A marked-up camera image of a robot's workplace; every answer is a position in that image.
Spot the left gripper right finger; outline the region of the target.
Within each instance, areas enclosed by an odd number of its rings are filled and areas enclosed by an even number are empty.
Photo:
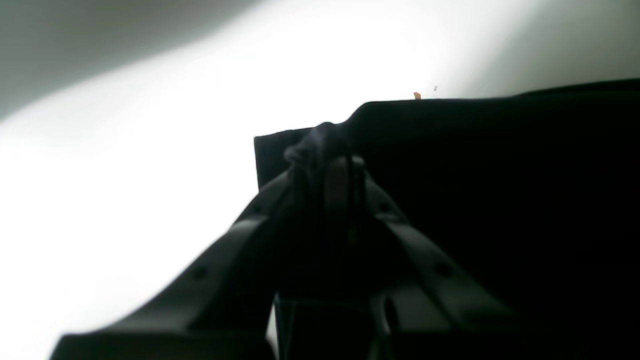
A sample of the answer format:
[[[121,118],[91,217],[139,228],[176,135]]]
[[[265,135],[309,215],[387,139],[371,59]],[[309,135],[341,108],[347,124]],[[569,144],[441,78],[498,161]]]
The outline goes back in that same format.
[[[364,260],[358,269],[380,271],[366,290],[376,334],[368,359],[530,359],[522,318],[417,230],[362,158],[329,162],[325,210],[336,238]]]

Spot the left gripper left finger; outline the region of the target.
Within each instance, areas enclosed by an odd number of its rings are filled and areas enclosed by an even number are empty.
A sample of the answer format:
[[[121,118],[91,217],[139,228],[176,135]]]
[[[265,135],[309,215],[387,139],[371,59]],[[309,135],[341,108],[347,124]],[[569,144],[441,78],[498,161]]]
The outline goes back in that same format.
[[[51,358],[274,360],[272,301],[296,262],[292,183],[290,171],[276,177],[159,294],[104,328],[67,333]]]

